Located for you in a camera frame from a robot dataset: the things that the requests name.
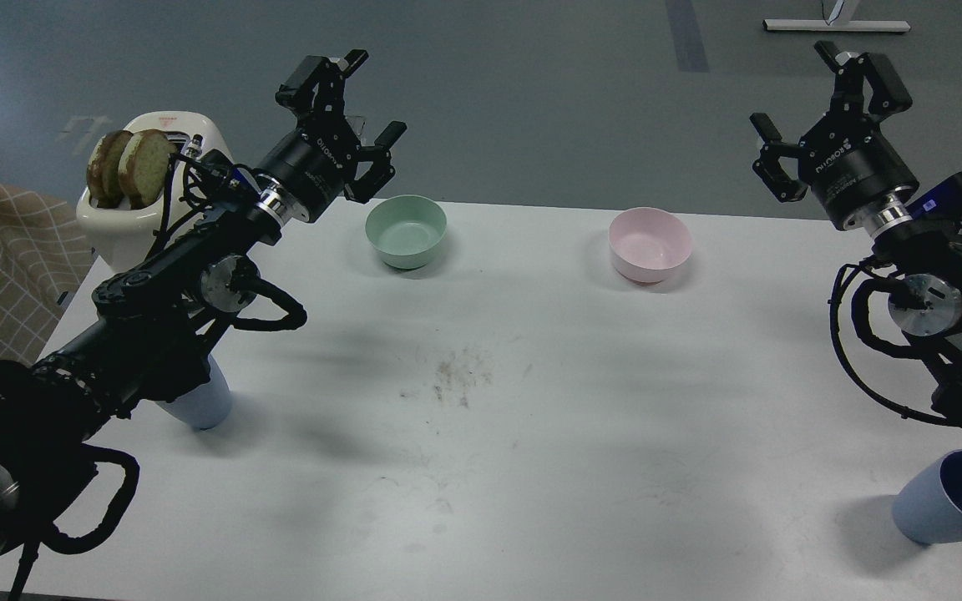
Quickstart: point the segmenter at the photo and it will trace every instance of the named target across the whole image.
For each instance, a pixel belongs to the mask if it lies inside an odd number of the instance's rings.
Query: checkered cloth
[[[0,184],[0,359],[38,359],[91,263],[72,205]]]

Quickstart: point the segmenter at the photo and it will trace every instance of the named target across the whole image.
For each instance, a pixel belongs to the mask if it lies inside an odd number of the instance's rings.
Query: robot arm
[[[962,427],[962,350],[946,339],[962,334],[962,172],[913,200],[919,182],[879,129],[883,119],[912,105],[893,64],[882,54],[840,53],[829,42],[818,42],[816,50],[835,73],[829,110],[797,144],[783,142],[766,114],[753,114],[752,125],[763,139],[753,170],[779,201],[799,200],[810,188],[833,227],[866,229],[874,242],[872,255],[851,266],[871,276],[853,295],[856,334],[874,350],[922,361],[938,381],[932,408],[940,416],[909,410],[870,391],[843,357],[832,319],[835,349],[853,380],[902,417]],[[865,81],[872,90],[866,113]],[[782,170],[780,157],[797,160],[796,179]],[[871,270],[883,266],[894,267],[894,273],[882,277]],[[833,313],[851,284],[839,276]],[[867,299],[877,292],[889,296],[890,315],[907,346],[871,332]]]
[[[348,187],[362,187],[366,193],[356,190],[352,200],[366,202],[391,179],[390,147],[406,125],[392,122],[373,147],[362,147],[343,115],[344,79],[366,57],[352,50],[343,63],[302,61],[277,93],[297,117],[296,129],[257,167],[231,164],[216,151],[175,155],[209,201],[203,220],[164,249],[163,223],[144,263],[95,290],[99,320],[62,349],[31,368],[0,361],[0,553],[24,545],[11,598],[19,596],[39,544],[88,551],[110,536],[129,506],[136,461],[85,441],[111,418],[129,417],[141,399],[172,401],[208,381],[207,355],[228,328],[294,330],[306,323],[302,305],[264,281],[247,252],[255,243],[275,244],[291,218],[316,220]],[[360,161],[372,166],[356,178]],[[283,318],[238,316],[257,296],[274,301]],[[65,536],[53,522],[94,478],[97,463],[118,464],[125,482],[98,528]]]

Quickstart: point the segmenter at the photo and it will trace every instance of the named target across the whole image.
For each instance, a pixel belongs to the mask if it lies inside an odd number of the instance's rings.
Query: toast
[[[124,193],[118,183],[118,164],[133,133],[123,129],[105,134],[88,159],[88,192],[99,209],[117,209]]]
[[[145,129],[131,137],[118,163],[118,181],[131,208],[143,209],[158,200],[170,154],[175,151],[175,145],[158,129]]]

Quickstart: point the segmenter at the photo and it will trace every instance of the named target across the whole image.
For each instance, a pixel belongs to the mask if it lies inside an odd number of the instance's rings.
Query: blue cup
[[[232,391],[214,357],[210,357],[210,381],[172,402],[155,401],[156,406],[199,430],[210,430],[222,423],[232,411]]]
[[[925,468],[893,502],[893,521],[916,543],[962,540],[962,450]]]

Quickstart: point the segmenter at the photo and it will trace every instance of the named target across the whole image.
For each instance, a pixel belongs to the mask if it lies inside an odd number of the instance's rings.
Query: plastic cup
[[[232,411],[232,391],[214,357],[210,357],[210,381],[180,395],[173,402],[155,401],[158,407],[198,430],[210,430]]]
[[[375,206],[366,218],[366,237],[381,260],[399,270],[416,270],[440,254],[448,218],[438,203],[404,194]]]
[[[900,491],[893,521],[916,543],[962,540],[962,450],[946,454]]]

